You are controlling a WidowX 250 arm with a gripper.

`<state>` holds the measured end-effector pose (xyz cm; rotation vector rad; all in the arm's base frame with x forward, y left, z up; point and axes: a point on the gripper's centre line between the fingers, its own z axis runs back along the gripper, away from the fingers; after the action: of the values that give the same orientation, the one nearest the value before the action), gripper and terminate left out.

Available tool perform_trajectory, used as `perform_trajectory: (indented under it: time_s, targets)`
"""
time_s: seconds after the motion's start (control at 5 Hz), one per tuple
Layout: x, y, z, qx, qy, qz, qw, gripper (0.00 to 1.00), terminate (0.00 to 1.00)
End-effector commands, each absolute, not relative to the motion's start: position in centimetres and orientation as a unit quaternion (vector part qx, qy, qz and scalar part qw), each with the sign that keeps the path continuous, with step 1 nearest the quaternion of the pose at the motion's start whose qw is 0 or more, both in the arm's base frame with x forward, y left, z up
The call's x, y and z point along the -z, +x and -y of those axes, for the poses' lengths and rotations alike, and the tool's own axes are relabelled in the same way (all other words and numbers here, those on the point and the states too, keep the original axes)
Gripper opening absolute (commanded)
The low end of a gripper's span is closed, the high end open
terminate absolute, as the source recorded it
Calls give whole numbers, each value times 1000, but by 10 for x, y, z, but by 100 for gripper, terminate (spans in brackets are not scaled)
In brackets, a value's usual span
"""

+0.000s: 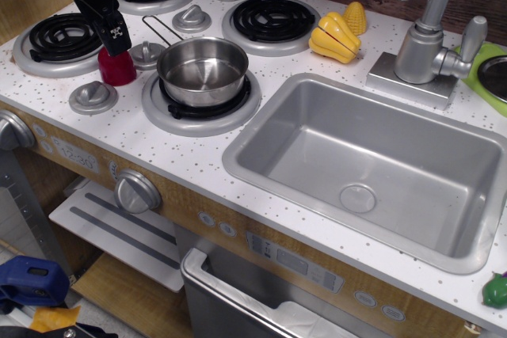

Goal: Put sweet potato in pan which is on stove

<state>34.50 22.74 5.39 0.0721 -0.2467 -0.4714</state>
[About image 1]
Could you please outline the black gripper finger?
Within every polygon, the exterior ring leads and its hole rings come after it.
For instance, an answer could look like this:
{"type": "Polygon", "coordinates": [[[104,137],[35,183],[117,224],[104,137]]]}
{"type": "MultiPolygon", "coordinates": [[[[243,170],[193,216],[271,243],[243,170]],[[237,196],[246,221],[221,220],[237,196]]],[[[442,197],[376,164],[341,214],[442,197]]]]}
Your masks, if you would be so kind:
{"type": "Polygon", "coordinates": [[[101,15],[93,27],[110,56],[118,56],[132,47],[128,27],[119,11],[101,15]]]}

